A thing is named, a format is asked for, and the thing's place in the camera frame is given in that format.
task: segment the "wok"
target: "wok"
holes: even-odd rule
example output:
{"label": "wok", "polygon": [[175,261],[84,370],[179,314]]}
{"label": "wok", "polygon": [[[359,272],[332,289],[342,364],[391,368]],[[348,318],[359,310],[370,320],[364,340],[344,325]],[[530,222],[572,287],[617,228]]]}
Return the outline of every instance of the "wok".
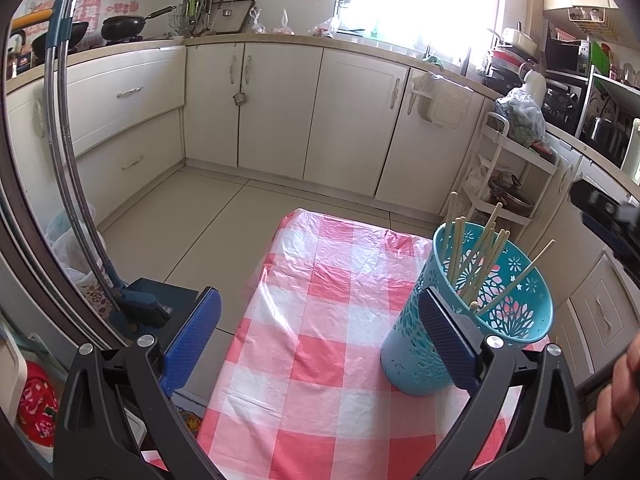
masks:
{"label": "wok", "polygon": [[[71,38],[69,39],[69,48],[75,47],[82,41],[86,30],[89,28],[89,22],[73,22],[71,24]],[[45,44],[47,43],[47,33],[39,35],[35,40],[31,41],[31,50],[33,55],[39,59],[44,59]]]}
{"label": "wok", "polygon": [[146,20],[152,20],[174,10],[175,7],[165,7],[152,12],[146,18],[142,16],[111,16],[102,22],[102,37],[106,41],[121,41],[136,38],[145,28]]}

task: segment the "white floor tile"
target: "white floor tile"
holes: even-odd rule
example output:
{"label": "white floor tile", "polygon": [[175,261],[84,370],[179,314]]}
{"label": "white floor tile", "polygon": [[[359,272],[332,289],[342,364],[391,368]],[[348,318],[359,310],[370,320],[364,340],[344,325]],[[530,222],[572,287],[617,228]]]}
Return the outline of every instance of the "white floor tile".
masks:
{"label": "white floor tile", "polygon": [[225,361],[226,351],[233,341],[233,336],[222,330],[215,329],[202,355],[198,359],[191,377],[184,386],[188,392],[209,400],[213,387],[216,385],[218,375]]}
{"label": "white floor tile", "polygon": [[389,212],[382,209],[377,209],[375,207],[370,207],[363,204],[356,204],[355,202],[349,202],[348,200],[342,200],[340,198],[334,198],[332,196],[304,191],[295,187],[279,186],[278,184],[270,184],[269,182],[262,182],[260,180],[250,180],[247,185],[251,187],[257,187],[258,189],[265,189],[267,191],[274,191],[276,193],[295,196],[298,198],[305,198],[306,200],[313,200],[314,202],[321,202],[323,204],[333,205],[352,211],[359,211],[368,215],[379,216],[380,218],[384,219],[389,218]]}
{"label": "white floor tile", "polygon": [[297,208],[389,228],[389,220],[245,186],[189,250],[167,283],[222,295],[219,327],[235,333],[251,297],[249,278],[267,253],[280,220]]}
{"label": "white floor tile", "polygon": [[104,233],[120,277],[163,282],[240,184],[177,171]]}
{"label": "white floor tile", "polygon": [[183,166],[180,168],[183,173],[191,173],[199,176],[206,176],[207,178],[215,178],[217,180],[226,180],[227,182],[233,182],[234,184],[246,184],[249,182],[248,178],[243,176],[231,175],[228,173],[220,173],[219,171],[203,170],[202,168],[195,168],[194,166]]}
{"label": "white floor tile", "polygon": [[417,227],[415,225],[402,224],[401,222],[391,221],[391,229],[398,233],[407,233],[410,235],[421,236],[422,238],[433,238],[435,230],[433,228]]}

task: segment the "human hand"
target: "human hand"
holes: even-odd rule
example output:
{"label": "human hand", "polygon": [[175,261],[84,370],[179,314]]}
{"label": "human hand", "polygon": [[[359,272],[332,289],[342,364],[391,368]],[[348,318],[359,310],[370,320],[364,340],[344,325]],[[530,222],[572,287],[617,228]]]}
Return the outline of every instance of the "human hand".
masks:
{"label": "human hand", "polygon": [[595,464],[606,455],[640,404],[634,375],[640,370],[640,334],[613,368],[613,378],[598,396],[596,409],[582,425],[584,461]]}

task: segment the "pink checkered tablecloth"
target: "pink checkered tablecloth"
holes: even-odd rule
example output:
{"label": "pink checkered tablecloth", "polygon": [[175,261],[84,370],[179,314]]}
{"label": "pink checkered tablecloth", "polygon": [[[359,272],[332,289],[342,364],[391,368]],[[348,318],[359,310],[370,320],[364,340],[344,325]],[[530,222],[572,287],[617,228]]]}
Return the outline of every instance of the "pink checkered tablecloth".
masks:
{"label": "pink checkered tablecloth", "polygon": [[[408,480],[428,460],[468,395],[401,393],[380,345],[430,251],[300,209],[283,219],[198,435],[228,480]],[[476,465],[494,458],[516,390]]]}

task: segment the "cabinet handle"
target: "cabinet handle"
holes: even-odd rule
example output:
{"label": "cabinet handle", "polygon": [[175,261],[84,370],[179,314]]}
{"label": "cabinet handle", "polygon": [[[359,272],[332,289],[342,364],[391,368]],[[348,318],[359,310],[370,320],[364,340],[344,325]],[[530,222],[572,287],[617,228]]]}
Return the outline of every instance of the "cabinet handle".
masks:
{"label": "cabinet handle", "polygon": [[132,163],[127,164],[126,166],[121,167],[120,169],[122,171],[126,170],[127,168],[130,168],[131,166],[135,166],[137,163],[139,163],[143,158],[145,158],[144,155],[139,155],[138,158],[136,160],[134,160]]}
{"label": "cabinet handle", "polygon": [[558,194],[562,194],[562,184],[564,184],[564,180],[567,178],[569,173],[573,172],[573,170],[574,170],[574,165],[572,164],[564,172],[564,175],[562,176],[562,179],[560,180],[560,186],[558,187]]}
{"label": "cabinet handle", "polygon": [[234,56],[231,58],[231,66],[229,67],[229,77],[231,78],[231,84],[235,85],[236,84],[236,59],[238,59],[238,56],[236,56],[234,54]]}
{"label": "cabinet handle", "polygon": [[127,90],[126,92],[123,92],[122,94],[116,95],[116,97],[117,98],[121,98],[121,97],[126,97],[126,96],[131,95],[131,94],[137,94],[143,88],[144,88],[143,86],[139,86],[138,88],[132,88],[131,90]]}
{"label": "cabinet handle", "polygon": [[251,70],[251,54],[246,57],[246,66],[244,67],[244,82],[249,84],[249,71]]}
{"label": "cabinet handle", "polygon": [[400,91],[400,78],[396,77],[396,86],[394,86],[394,92],[391,94],[391,109],[396,106],[396,100],[398,99],[398,92]]}
{"label": "cabinet handle", "polygon": [[598,304],[598,312],[600,313],[600,317],[607,324],[607,330],[611,330],[611,323],[607,319],[607,316],[605,316],[604,309],[603,309],[602,305],[600,304],[600,298],[597,297],[597,296],[596,296],[596,303]]}
{"label": "cabinet handle", "polygon": [[409,99],[409,107],[406,110],[406,114],[407,115],[411,115],[411,112],[414,109],[414,105],[415,105],[415,100],[416,99],[417,99],[417,95],[416,94],[412,94],[411,95],[411,99]]}

